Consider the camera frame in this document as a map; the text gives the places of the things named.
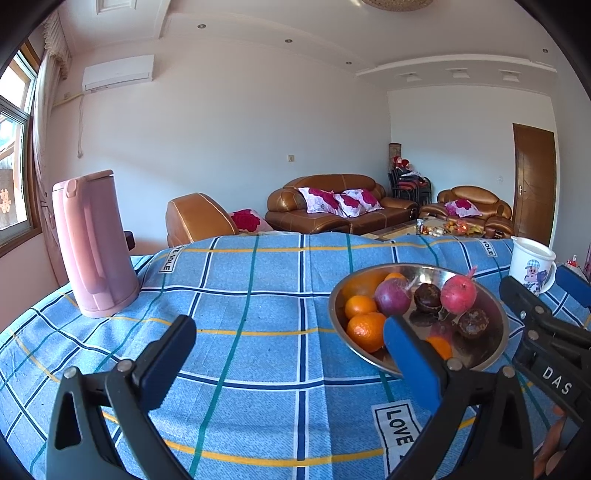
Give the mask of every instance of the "blue plaid tablecloth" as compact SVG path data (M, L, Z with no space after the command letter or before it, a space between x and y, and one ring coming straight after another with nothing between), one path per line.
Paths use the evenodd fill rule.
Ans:
M82 316L65 286L0 334L0 430L43 480L63 371L77 365L91 373L135 359L183 313L197 323L196 345L150 417L192 476L384 478L429 413L404 380L378 371L339 339L328 317L329 294L361 268L417 262L461 273L478 265L477 281L498 295L512 241L490 246L496 256L478 239L407 235L382 243L343 233L289 233L220 237L133 257L141 292L119 314ZM556 317L586 323L588 311L560 287L541 298ZM508 315L509 345L491 371L508 363L523 329ZM520 380L538 445L556 418L548 399ZM383 417L393 411L405 427L387 432ZM124 464L142 478L112 411L104 415ZM466 412L438 476L451 470L474 415Z

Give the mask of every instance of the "pink floral cushion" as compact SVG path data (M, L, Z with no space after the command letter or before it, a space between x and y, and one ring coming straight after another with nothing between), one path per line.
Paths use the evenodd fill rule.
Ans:
M304 196L308 213L332 213L347 218L332 192L308 187L301 187L298 190Z
M379 204L378 199L374 197L373 194L367 189L345 190L343 193L353 197L355 200L361 203L366 212L374 212L376 210L384 209L384 207Z
M339 202L340 209L347 217L355 218L367 212L361 202L352 196L344 193L335 193L334 197Z
M445 208L450 215L457 215L459 218L482 216L482 213L476 208L476 205L466 199L447 202Z
M242 233L272 232L273 228L256 210L238 210L230 215Z

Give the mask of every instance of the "mandarin orange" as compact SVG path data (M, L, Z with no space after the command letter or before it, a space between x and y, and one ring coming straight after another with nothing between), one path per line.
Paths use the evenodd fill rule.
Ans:
M400 272L389 273L388 275L386 275L386 278L384 280L390 280L390 278L402 278L403 280L407 280L407 278Z
M378 306L375 301L365 295L355 295L345 303L345 316L350 320L355 315L362 313L377 312Z
M379 312L356 315L347 325L347 335L367 353L377 352L384 346L385 321Z
M429 342L435 351L439 353L439 356L444 360L449 360L451 357L453 357L452 346L447 340L445 340L445 338L433 336L427 337L425 341Z

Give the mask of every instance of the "label on tablecloth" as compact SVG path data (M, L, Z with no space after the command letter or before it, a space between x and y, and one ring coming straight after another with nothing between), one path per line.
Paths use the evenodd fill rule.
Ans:
M482 244L484 251L486 252L486 254L489 257L496 257L497 256L495 247L493 247L492 244L488 240L484 240L483 238L479 238L478 240L480 240L480 243Z
M170 252L168 252L168 256L166 257L166 260L164 261L162 267L160 267L160 270L158 270L158 273L174 272L174 267L176 267L177 265L178 256L181 254L185 247L186 245L174 247Z
M374 405L374 425L384 449L384 473L388 476L413 446L422 427L410 400Z

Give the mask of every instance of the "metal bowl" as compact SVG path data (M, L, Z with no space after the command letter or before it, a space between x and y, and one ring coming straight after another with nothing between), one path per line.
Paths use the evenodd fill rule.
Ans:
M393 375L401 376L400 370L385 348L381 348L375 353L367 353L346 333L348 322L345 316L346 301L353 295L373 297L377 286L382 283L386 275L393 272L399 272L409 280L418 276L413 293L422 283L433 283L442 288L448 279L457 274L444 268L421 264L385 264L364 268L345 277L334 288L329 298L329 314L334 329L351 350L376 367ZM457 332L455 322L457 317L451 313L447 315L444 313L437 319L418 312L414 299L411 307L404 314L404 318L421 339L427 338L431 333L432 325L437 324L438 329L444 329L446 334L451 336L450 343L454 357L459 358L466 368L484 370L491 366L505 350L509 340L509 321L505 310L491 292L478 283L476 283L476 289L478 296L474 308L484 310L490 319L485 333L477 339L464 339ZM428 323L432 323L432 325L420 326Z

